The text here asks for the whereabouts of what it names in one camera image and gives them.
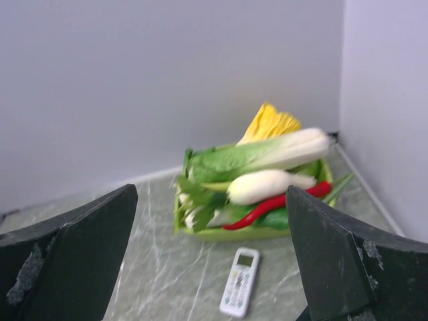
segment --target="gray marble surface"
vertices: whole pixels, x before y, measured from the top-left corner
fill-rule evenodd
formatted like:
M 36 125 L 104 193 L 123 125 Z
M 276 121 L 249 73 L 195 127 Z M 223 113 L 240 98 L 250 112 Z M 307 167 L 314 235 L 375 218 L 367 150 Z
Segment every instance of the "gray marble surface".
M 328 157 L 334 177 L 350 169 L 336 148 Z M 138 207 L 128 249 L 105 321 L 222 321 L 219 311 L 238 247 L 260 250 L 261 262 L 246 320 L 293 321 L 306 306 L 289 237 L 235 243 L 205 243 L 173 235 L 175 177 L 137 184 Z M 0 233 L 43 221 L 103 195 L 76 195 L 28 208 L 5 218 Z M 355 179 L 340 196 L 339 210 L 392 231 Z

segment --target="white remote control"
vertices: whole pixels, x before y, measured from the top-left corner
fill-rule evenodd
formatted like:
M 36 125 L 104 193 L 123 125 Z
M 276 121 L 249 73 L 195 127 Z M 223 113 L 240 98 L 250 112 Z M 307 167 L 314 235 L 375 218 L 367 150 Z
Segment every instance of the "white remote control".
M 255 249 L 240 247 L 236 251 L 220 303 L 222 313 L 236 318 L 245 316 L 259 260 L 260 253 Z

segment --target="basket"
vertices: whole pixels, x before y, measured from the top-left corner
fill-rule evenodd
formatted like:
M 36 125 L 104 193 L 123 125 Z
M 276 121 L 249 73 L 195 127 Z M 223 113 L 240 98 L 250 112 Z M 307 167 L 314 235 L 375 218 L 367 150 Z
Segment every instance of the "basket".
M 187 172 L 187 163 L 189 161 L 189 153 L 186 152 L 184 166 L 182 170 L 182 174 L 185 175 Z M 332 182 L 332 173 L 325 159 L 318 160 L 319 162 L 319 171 L 316 176 L 317 181 L 328 181 Z M 184 222 L 182 222 L 182 218 L 185 214 L 184 209 L 180 208 L 179 202 L 179 193 L 180 191 L 177 188 L 177 192 L 175 194 L 175 204 L 174 204 L 174 218 L 175 218 L 175 230 L 181 231 L 183 233 L 189 234 L 193 237 L 197 237 L 200 240 L 208 241 L 208 242 L 226 242 L 226 241 L 245 241 L 250 239 L 270 239 L 275 237 L 285 237 L 290 235 L 290 229 L 285 230 L 277 230 L 272 229 L 270 227 L 244 227 L 243 229 L 237 229 L 235 231 L 227 231 L 218 228 L 205 229 L 200 232 L 194 232 L 192 229 L 186 228 Z M 331 200 L 329 202 L 329 206 L 333 207 L 336 203 L 336 199 Z

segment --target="white wall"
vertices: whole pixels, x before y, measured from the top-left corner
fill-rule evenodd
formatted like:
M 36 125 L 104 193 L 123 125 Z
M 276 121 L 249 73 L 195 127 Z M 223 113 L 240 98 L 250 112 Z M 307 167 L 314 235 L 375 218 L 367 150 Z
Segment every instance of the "white wall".
M 0 211 L 181 164 L 264 100 L 338 129 L 340 0 L 2 1 Z
M 340 140 L 409 237 L 428 241 L 428 1 L 346 2 Z

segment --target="red pepper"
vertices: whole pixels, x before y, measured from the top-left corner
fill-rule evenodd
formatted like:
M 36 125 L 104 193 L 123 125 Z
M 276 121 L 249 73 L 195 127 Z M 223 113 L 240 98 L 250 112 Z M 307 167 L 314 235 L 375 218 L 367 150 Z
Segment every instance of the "red pepper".
M 332 190 L 332 185 L 329 182 L 323 181 L 318 183 L 310 189 L 306 189 L 306 192 L 311 194 L 314 197 L 323 197 L 329 194 Z M 235 229 L 242 229 L 244 227 L 250 226 L 256 219 L 261 217 L 263 214 L 273 211 L 274 209 L 280 209 L 285 207 L 287 204 L 287 199 L 285 195 L 278 195 L 270 199 L 266 199 L 261 202 L 258 206 L 249 212 L 243 219 L 238 222 L 230 225 L 223 225 L 224 229 L 233 231 Z

